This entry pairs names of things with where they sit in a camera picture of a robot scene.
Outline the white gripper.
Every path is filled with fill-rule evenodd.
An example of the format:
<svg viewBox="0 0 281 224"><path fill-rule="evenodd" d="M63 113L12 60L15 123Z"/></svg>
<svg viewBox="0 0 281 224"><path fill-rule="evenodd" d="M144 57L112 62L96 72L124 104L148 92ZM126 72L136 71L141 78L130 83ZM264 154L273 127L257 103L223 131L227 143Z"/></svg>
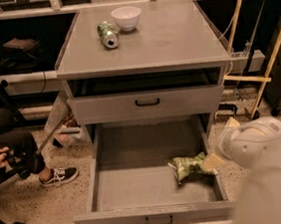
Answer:
<svg viewBox="0 0 281 224"><path fill-rule="evenodd" d="M260 117L241 124L231 116L219 136L218 155L248 169L260 155L266 153L269 143L280 135L281 120L275 117ZM223 165L225 160L218 155L209 153L200 168L210 171Z"/></svg>

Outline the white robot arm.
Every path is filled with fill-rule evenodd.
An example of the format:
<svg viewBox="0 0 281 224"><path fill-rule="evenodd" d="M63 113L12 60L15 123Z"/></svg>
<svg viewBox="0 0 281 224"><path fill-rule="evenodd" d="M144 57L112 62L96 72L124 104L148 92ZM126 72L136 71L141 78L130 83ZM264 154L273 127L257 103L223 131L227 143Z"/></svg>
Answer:
<svg viewBox="0 0 281 224"><path fill-rule="evenodd" d="M232 224L281 224L281 120L265 116L247 123L229 118L201 169L230 160L249 170L232 213Z"/></svg>

